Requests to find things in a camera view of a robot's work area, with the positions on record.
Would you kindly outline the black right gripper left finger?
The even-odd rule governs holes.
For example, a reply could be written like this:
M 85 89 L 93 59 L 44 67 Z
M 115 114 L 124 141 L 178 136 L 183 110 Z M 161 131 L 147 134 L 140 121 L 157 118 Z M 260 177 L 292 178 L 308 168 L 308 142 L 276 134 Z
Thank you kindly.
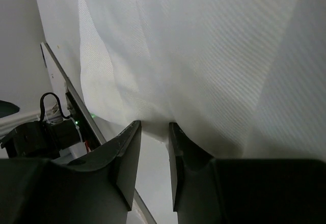
M 126 223 L 132 209 L 142 126 L 60 165 L 1 160 L 1 223 Z

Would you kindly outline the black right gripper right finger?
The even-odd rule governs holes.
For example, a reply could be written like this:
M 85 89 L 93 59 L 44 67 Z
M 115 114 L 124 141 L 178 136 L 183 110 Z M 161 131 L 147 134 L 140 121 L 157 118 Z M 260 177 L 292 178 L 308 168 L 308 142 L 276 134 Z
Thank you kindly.
M 217 159 L 169 124 L 173 210 L 179 223 L 325 223 L 325 163 Z

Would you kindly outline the white pleated skirt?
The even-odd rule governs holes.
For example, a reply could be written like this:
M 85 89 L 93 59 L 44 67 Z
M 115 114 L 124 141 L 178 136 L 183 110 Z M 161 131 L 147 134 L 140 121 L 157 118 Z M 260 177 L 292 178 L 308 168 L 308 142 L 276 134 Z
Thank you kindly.
M 216 157 L 325 160 L 325 0 L 37 0 L 88 110 Z

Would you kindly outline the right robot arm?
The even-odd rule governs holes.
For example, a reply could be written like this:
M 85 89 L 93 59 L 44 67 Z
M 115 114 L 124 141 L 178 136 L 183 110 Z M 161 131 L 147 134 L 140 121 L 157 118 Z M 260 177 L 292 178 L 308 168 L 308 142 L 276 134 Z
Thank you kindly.
M 142 127 L 95 145 L 80 114 L 19 125 L 2 140 L 1 223 L 126 223 Z M 325 163 L 218 159 L 169 124 L 179 223 L 325 223 Z

